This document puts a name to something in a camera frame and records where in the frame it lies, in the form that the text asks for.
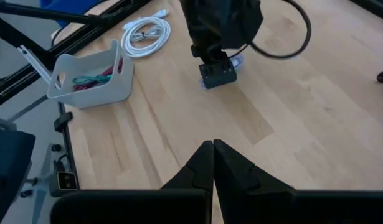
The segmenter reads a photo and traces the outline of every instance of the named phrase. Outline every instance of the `white plastic bin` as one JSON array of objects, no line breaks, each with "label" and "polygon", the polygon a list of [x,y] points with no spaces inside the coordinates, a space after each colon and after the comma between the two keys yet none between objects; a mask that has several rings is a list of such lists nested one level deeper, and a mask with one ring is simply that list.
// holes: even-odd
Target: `white plastic bin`
[{"label": "white plastic bin", "polygon": [[[119,73],[120,59],[122,70]],[[87,90],[74,91],[72,80],[79,76],[96,76],[114,65],[112,77],[104,85]],[[60,55],[55,63],[52,81],[47,90],[47,97],[76,108],[88,108],[125,100],[130,96],[133,81],[133,63],[120,47],[117,40],[112,40],[111,49],[86,57]],[[54,86],[54,80],[61,77],[61,89]]]}]

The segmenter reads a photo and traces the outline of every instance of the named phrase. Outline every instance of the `wood grain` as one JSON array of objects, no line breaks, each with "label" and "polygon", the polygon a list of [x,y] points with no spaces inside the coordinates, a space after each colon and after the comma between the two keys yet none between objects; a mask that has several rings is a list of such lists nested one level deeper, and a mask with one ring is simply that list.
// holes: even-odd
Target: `wood grain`
[{"label": "wood grain", "polygon": [[[170,10],[169,42],[134,60],[126,101],[66,106],[81,189],[160,188],[214,138],[299,189],[383,189],[383,20],[349,1],[297,2],[313,24],[306,51],[275,61],[247,49],[238,81],[215,90],[199,86],[201,61],[177,0],[151,1],[79,52],[107,49],[126,21]],[[262,12],[258,45],[278,54],[300,46],[306,31],[296,11],[264,0]]]}]

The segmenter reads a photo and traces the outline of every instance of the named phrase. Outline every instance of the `white usb cable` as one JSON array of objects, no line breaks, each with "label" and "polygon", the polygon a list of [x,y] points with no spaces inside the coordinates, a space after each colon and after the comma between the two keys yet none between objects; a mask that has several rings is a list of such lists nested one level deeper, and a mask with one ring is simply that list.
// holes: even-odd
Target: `white usb cable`
[{"label": "white usb cable", "polygon": [[[171,26],[164,19],[169,14],[168,10],[161,10],[150,17],[142,17],[123,26],[125,33],[121,39],[121,46],[131,58],[141,58],[155,53],[169,39]],[[138,32],[143,26],[154,24],[147,32]],[[146,47],[134,47],[132,42],[144,39],[156,39],[154,43]]]}]

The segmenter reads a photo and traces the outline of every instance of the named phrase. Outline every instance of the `blue cable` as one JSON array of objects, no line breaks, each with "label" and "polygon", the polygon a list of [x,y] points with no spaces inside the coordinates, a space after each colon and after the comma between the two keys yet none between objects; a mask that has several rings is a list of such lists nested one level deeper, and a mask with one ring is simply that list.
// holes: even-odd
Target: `blue cable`
[{"label": "blue cable", "polygon": [[79,76],[79,77],[76,77],[72,80],[73,84],[75,85],[86,85],[86,84],[89,84],[91,82],[99,82],[99,83],[107,83],[108,81],[110,81],[112,75],[107,75],[107,76],[101,76],[101,75],[97,75],[95,77],[90,77],[90,76],[86,76],[86,75],[82,75],[82,76]]}]

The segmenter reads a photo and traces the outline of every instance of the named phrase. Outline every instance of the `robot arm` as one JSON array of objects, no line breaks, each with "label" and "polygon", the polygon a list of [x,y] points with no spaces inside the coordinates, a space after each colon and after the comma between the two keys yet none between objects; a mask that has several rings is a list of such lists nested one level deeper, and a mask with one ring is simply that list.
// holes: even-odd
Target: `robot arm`
[{"label": "robot arm", "polygon": [[[200,65],[202,80],[211,89],[236,81],[237,74],[230,59],[249,45],[258,53],[273,59],[289,59],[302,53],[311,36],[311,24],[304,10],[293,0],[283,0],[302,15],[306,22],[307,35],[302,47],[288,55],[272,55],[253,43],[263,22],[260,0],[180,0],[189,34],[191,52],[204,62]],[[239,49],[227,56],[222,49]]]}]

